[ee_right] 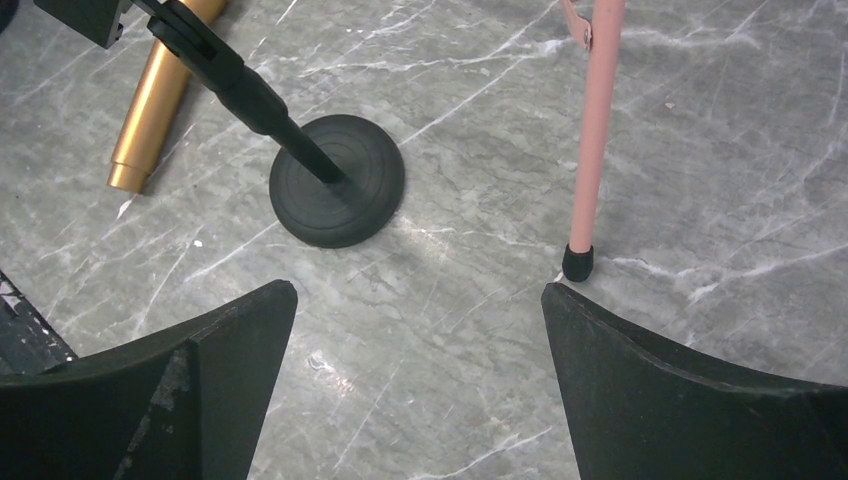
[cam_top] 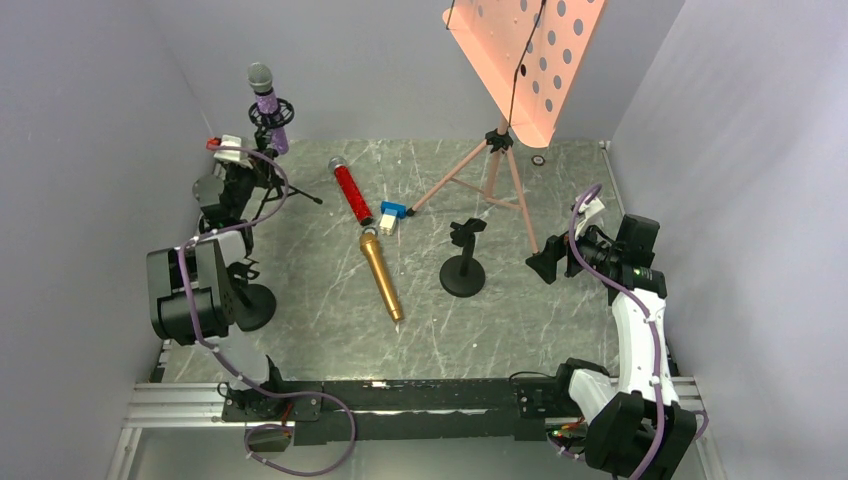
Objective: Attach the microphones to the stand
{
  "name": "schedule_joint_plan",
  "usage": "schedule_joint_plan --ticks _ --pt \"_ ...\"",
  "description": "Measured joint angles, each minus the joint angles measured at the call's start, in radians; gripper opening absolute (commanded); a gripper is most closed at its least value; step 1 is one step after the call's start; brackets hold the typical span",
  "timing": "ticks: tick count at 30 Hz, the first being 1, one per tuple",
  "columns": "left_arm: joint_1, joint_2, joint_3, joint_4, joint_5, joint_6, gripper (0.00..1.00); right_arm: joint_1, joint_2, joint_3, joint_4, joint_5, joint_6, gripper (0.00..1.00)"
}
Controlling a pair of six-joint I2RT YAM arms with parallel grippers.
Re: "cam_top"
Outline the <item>red glitter microphone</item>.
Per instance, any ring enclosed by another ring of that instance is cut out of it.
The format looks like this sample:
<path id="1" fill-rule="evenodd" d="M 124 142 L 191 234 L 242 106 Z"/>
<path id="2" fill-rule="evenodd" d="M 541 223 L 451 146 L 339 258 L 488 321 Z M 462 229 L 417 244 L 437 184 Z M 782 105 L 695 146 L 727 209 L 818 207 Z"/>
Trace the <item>red glitter microphone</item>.
<path id="1" fill-rule="evenodd" d="M 341 156 L 332 157 L 329 161 L 328 169 L 334 175 L 357 222 L 361 226 L 371 225 L 373 223 L 373 214 L 353 178 L 346 160 Z"/>

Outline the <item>purple glitter microphone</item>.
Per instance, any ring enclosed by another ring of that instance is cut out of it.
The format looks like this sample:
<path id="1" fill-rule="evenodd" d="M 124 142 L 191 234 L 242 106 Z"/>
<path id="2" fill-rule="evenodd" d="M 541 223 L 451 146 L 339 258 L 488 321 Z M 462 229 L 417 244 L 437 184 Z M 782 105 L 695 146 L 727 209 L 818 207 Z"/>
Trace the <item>purple glitter microphone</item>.
<path id="1" fill-rule="evenodd" d="M 254 92 L 255 107 L 251 118 L 270 134 L 270 147 L 279 155 L 289 151 L 285 127 L 293 120 L 290 102 L 277 97 L 273 88 L 273 75 L 268 66 L 252 63 L 247 70 L 248 83 Z"/>

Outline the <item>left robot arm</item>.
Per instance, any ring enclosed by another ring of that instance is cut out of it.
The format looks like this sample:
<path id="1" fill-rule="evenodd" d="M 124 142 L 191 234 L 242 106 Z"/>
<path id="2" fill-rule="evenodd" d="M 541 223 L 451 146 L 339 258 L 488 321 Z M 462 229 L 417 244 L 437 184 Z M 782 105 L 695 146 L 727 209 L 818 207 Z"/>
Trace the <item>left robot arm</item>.
<path id="1" fill-rule="evenodd" d="M 222 397 L 244 413 L 271 418 L 284 402 L 279 372 L 246 335 L 264 327 L 277 301 L 266 286 L 253 283 L 247 261 L 254 247 L 244 210 L 256 187 L 271 186 L 270 171 L 244 155 L 240 163 L 223 161 L 217 174 L 199 178 L 192 193 L 201 208 L 198 231 L 207 240 L 187 250 L 162 249 L 146 257 L 152 328 L 162 340 L 198 349 L 210 344 L 237 374 Z M 237 375 L 253 380 L 247 385 Z"/>

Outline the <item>black tripod shock-mount stand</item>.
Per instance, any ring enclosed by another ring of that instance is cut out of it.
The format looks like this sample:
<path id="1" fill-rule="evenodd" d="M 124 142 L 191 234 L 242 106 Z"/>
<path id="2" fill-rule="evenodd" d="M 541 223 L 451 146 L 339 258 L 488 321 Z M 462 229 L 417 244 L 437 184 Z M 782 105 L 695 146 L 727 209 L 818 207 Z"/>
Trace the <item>black tripod shock-mount stand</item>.
<path id="1" fill-rule="evenodd" d="M 269 105 L 269 100 L 256 99 L 248 110 L 249 119 L 256 127 L 254 132 L 256 150 L 273 160 L 288 152 L 289 145 L 284 127 L 294 119 L 294 108 L 290 102 L 278 98 L 275 98 L 275 102 L 276 108 L 272 113 L 262 110 L 264 106 Z M 266 189 L 254 216 L 257 219 L 269 202 L 282 198 L 285 188 L 282 178 L 272 166 L 261 160 L 256 160 L 255 164 L 260 175 L 257 185 Z"/>

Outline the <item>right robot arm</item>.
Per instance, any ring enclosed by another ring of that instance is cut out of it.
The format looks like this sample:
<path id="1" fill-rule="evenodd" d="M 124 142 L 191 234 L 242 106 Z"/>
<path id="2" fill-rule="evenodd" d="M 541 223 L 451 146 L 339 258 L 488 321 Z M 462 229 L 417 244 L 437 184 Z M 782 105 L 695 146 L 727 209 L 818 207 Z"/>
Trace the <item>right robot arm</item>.
<path id="1" fill-rule="evenodd" d="M 564 259 L 567 277 L 587 272 L 608 290 L 618 376 L 570 358 L 545 381 L 542 394 L 521 398 L 521 408 L 529 415 L 546 408 L 577 409 L 577 421 L 548 429 L 548 440 L 559 454 L 616 479 L 671 478 L 698 431 L 696 415 L 683 408 L 669 367 L 666 278 L 652 267 L 659 230 L 654 220 L 626 215 L 617 236 L 610 237 L 580 214 L 567 232 L 549 238 L 545 249 L 527 260 L 546 283 L 555 280 Z"/>

